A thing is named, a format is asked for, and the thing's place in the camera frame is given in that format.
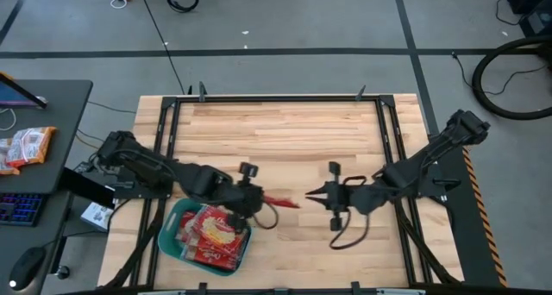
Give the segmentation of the black keyboard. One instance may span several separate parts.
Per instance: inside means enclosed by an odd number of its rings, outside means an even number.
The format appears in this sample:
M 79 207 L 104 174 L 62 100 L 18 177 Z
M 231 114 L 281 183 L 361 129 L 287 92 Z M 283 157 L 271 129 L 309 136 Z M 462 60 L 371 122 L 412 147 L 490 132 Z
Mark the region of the black keyboard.
M 46 201 L 43 194 L 0 193 L 0 225 L 34 227 Z

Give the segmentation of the white booklet box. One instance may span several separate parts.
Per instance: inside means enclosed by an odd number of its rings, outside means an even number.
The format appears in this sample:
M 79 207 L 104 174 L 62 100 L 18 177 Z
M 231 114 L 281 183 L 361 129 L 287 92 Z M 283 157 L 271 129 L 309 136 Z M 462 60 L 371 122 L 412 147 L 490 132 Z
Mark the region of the white booklet box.
M 113 212 L 113 209 L 91 202 L 80 215 L 80 219 L 96 229 L 108 232 Z

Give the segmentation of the black aluminium table frame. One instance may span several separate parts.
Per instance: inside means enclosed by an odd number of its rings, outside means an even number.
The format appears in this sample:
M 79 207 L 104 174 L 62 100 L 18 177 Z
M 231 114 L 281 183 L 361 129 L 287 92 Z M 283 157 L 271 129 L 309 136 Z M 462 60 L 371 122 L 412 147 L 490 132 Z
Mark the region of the black aluminium table frame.
M 248 162 L 259 168 L 254 179 L 272 197 L 290 198 L 299 209 L 264 208 L 253 224 L 248 251 L 238 271 L 219 276 L 166 254 L 146 250 L 134 282 L 156 270 L 159 289 L 344 288 L 405 286 L 407 276 L 395 210 L 391 205 L 370 217 L 349 216 L 348 230 L 333 250 L 330 213 L 305 193 L 330 179 L 329 162 L 344 176 L 378 171 L 385 149 L 396 160 L 400 150 L 414 154 L 428 138 L 417 97 L 396 94 L 355 102 L 351 96 L 256 96 L 250 101 L 184 103 L 160 119 L 160 97 L 140 99 L 135 137 L 146 147 L 172 150 L 183 162 L 208 164 L 232 176 Z M 403 146 L 395 142 L 400 129 Z

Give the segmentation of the black power box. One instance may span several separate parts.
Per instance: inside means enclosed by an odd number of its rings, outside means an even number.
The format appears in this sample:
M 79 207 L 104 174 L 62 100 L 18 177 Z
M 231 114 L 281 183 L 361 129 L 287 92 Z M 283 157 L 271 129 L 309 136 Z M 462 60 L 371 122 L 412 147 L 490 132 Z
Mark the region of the black power box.
M 65 168 L 63 170 L 60 176 L 59 187 L 60 189 L 67 189 L 73 194 L 91 200 L 103 207 L 115 208 L 113 190 L 71 169 Z

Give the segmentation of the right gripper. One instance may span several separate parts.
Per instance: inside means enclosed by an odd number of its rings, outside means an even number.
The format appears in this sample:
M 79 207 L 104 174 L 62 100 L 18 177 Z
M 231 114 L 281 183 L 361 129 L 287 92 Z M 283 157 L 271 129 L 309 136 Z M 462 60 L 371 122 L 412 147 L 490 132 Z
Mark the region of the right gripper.
M 317 198 L 317 202 L 332 212 L 329 226 L 331 231 L 346 229 L 342 223 L 341 214 L 350 214 L 350 207 L 367 217 L 384 204 L 384 186 L 380 182 L 374 181 L 368 185 L 367 177 L 362 175 L 347 177 L 340 181 L 341 165 L 335 161 L 329 162 L 329 172 L 333 179 L 328 181 L 327 185 L 308 191 L 305 195 L 327 194 L 327 199 Z

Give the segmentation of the black computer mouse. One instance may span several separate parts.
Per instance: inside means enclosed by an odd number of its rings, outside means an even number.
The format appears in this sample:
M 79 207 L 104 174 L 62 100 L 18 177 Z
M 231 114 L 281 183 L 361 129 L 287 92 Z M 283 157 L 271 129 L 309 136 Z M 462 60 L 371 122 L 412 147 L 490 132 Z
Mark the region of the black computer mouse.
M 46 257 L 44 247 L 33 247 L 25 251 L 9 274 L 9 287 L 13 291 L 25 289 L 38 273 Z

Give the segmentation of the black equipment case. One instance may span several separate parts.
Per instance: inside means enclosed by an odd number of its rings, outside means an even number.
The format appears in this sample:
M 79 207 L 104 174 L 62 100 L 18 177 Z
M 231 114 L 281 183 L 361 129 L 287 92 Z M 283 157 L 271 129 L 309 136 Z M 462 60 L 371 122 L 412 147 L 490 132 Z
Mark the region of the black equipment case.
M 506 0 L 526 37 L 552 35 L 552 0 Z

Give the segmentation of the black hazard striped platform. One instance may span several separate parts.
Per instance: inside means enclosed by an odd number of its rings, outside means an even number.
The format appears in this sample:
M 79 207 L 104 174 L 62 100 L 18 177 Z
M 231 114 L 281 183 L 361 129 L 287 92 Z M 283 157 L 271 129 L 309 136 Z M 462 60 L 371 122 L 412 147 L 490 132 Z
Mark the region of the black hazard striped platform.
M 444 205 L 423 198 L 425 241 L 448 273 L 467 285 L 507 286 L 482 193 L 469 152 L 459 147 L 438 161 L 442 175 L 461 184 Z

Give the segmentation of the green plastic basket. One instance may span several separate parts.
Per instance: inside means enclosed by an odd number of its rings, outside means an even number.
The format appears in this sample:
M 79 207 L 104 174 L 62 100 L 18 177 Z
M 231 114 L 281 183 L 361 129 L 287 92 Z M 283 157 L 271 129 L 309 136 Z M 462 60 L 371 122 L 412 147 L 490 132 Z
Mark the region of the green plastic basket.
M 184 249 L 183 246 L 175 238 L 179 230 L 179 221 L 186 212 L 197 213 L 202 209 L 202 207 L 202 204 L 199 204 L 188 198 L 181 198 L 180 200 L 178 200 L 172 207 L 171 211 L 168 213 L 168 216 L 163 223 L 161 231 L 157 237 L 157 246 L 161 252 L 173 257 L 174 259 L 181 260 L 194 267 L 199 267 L 206 272 L 213 273 L 215 275 L 230 276 L 240 268 L 242 260 L 237 261 L 235 269 L 228 270 L 180 258 Z

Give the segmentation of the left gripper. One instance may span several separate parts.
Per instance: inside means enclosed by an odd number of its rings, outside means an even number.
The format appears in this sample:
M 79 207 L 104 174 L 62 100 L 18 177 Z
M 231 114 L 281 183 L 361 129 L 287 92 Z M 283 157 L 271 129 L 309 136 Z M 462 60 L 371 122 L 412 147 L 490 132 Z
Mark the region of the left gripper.
M 219 177 L 217 202 L 231 211 L 226 218 L 226 223 L 235 231 L 243 231 L 248 226 L 248 219 L 260 212 L 264 205 L 276 212 L 275 207 L 266 200 L 259 202 L 259 198 L 272 198 L 272 196 L 267 195 L 261 186 L 251 183 L 251 178 L 254 178 L 257 172 L 256 165 L 242 162 L 239 166 L 241 180 L 234 184 L 227 173 L 216 170 Z

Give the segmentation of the black desk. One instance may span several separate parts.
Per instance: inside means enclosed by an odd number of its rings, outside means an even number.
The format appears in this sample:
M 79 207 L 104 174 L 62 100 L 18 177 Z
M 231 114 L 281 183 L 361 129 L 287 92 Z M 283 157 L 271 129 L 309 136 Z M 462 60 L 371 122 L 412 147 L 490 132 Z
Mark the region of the black desk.
M 72 203 L 72 194 L 68 190 L 60 190 L 58 184 L 90 96 L 92 82 L 19 79 L 17 83 L 29 92 L 44 97 L 47 107 L 44 110 L 17 109 L 14 129 L 0 132 L 0 138 L 8 138 L 17 130 L 33 127 L 54 126 L 57 132 L 53 135 L 43 164 L 25 166 L 19 175 L 0 176 L 0 193 L 26 191 L 47 194 L 36 226 L 0 225 L 0 295 L 40 295 Z M 12 290 L 9 286 L 12 267 L 27 250 L 41 246 L 46 249 L 46 256 L 36 277 L 26 288 Z

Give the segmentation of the orange popcorn bag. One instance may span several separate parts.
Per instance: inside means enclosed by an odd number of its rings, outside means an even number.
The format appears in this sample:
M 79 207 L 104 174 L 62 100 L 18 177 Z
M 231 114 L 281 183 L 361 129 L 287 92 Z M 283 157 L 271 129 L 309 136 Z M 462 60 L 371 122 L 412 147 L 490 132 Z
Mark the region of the orange popcorn bag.
M 13 163 L 21 158 L 19 145 L 11 138 L 0 139 L 0 175 L 19 175 L 20 171 Z
M 7 152 L 7 165 L 19 168 L 30 164 L 44 163 L 49 143 L 56 130 L 55 127 L 39 127 L 17 131 L 12 137 Z

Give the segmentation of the computer monitor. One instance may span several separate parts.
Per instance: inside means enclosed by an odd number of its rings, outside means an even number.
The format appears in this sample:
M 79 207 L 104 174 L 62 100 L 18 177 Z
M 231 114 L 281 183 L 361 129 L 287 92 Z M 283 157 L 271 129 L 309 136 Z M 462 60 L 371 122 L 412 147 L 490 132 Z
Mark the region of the computer monitor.
M 0 107 L 45 109 L 47 100 L 25 90 L 12 77 L 0 72 Z

